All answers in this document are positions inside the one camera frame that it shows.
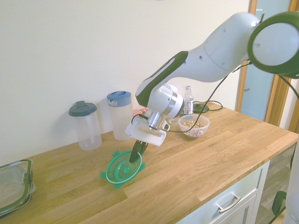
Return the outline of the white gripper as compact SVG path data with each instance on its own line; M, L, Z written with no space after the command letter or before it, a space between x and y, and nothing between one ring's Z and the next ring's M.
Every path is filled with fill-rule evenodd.
M148 144L160 146L166 137L166 131L151 129L149 123L140 117L133 118L133 121L126 128L125 133L129 137L136 139L130 155L130 163L133 163L137 159L139 152L143 155Z

